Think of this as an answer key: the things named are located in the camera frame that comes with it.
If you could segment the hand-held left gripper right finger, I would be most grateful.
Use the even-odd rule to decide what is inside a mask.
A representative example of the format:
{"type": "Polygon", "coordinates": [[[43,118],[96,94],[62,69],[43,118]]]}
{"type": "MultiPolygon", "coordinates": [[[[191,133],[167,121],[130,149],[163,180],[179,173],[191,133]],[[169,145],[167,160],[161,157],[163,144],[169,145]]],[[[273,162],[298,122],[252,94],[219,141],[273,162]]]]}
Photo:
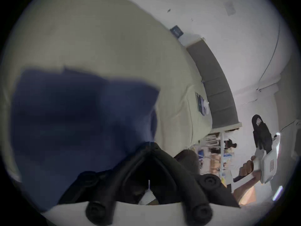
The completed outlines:
{"type": "Polygon", "coordinates": [[[193,174],[155,142],[149,144],[150,153],[175,183],[184,206],[188,225],[205,225],[213,218],[210,204],[240,208],[232,193],[214,174],[193,174]]]}

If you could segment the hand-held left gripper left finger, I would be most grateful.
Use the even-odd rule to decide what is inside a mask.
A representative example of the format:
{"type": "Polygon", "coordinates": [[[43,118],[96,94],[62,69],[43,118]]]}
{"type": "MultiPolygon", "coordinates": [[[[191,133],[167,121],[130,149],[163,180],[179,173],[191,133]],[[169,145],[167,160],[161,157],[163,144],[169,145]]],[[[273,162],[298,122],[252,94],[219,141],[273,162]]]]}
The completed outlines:
{"type": "Polygon", "coordinates": [[[150,151],[151,143],[145,142],[112,170],[80,173],[63,193],[58,205],[74,204],[88,196],[85,209],[87,219],[95,225],[112,224],[120,186],[144,162],[150,151]]]}

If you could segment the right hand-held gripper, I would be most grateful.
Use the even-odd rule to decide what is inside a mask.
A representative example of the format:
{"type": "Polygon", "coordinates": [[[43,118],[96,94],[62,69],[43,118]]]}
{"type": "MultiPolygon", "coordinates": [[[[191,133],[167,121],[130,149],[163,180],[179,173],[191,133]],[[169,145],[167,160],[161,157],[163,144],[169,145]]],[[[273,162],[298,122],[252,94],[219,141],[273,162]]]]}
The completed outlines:
{"type": "MultiPolygon", "coordinates": [[[[267,125],[259,115],[252,117],[252,126],[256,146],[253,172],[260,172],[260,182],[261,184],[266,184],[273,178],[277,171],[280,133],[272,137],[267,125]]],[[[250,182],[254,178],[253,172],[245,177],[235,177],[233,179],[233,185],[244,185],[250,182]]]]}

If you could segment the person's right hand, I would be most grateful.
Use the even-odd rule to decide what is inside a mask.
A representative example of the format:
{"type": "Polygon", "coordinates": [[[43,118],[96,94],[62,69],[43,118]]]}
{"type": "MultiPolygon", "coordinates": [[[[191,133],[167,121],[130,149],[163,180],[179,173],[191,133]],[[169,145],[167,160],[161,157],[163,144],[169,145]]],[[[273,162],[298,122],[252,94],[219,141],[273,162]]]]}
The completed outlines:
{"type": "Polygon", "coordinates": [[[239,176],[240,177],[245,177],[249,175],[251,172],[254,170],[254,160],[255,156],[252,156],[250,160],[248,160],[246,163],[243,164],[242,167],[239,169],[239,176]]]}

